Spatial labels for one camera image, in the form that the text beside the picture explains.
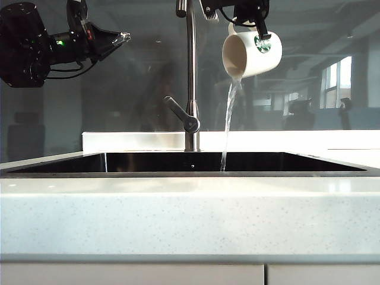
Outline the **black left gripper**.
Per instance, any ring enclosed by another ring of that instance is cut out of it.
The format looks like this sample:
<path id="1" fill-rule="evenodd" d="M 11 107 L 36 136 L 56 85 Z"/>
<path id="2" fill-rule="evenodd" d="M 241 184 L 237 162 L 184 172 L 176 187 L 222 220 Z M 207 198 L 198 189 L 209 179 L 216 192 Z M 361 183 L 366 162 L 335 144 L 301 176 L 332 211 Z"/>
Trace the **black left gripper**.
<path id="1" fill-rule="evenodd" d="M 102 29 L 94 23 L 84 20 L 75 21 L 75 60 L 102 61 L 131 40 L 131 34 L 122 31 Z"/>

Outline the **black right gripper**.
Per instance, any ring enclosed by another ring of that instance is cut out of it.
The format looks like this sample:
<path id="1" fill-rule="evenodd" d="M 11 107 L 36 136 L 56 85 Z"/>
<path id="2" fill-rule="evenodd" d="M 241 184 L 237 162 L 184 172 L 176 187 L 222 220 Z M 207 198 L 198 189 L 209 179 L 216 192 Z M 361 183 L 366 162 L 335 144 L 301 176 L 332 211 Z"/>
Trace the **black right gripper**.
<path id="1" fill-rule="evenodd" d="M 254 26 L 259 35 L 260 40 L 269 40 L 271 34 L 267 30 L 265 24 L 266 17 L 269 14 L 270 1 L 269 0 L 247 0 L 238 1 L 234 4 L 233 16 L 236 17 L 236 25 L 238 26 Z M 262 18 L 257 18 L 255 16 L 261 13 Z"/>

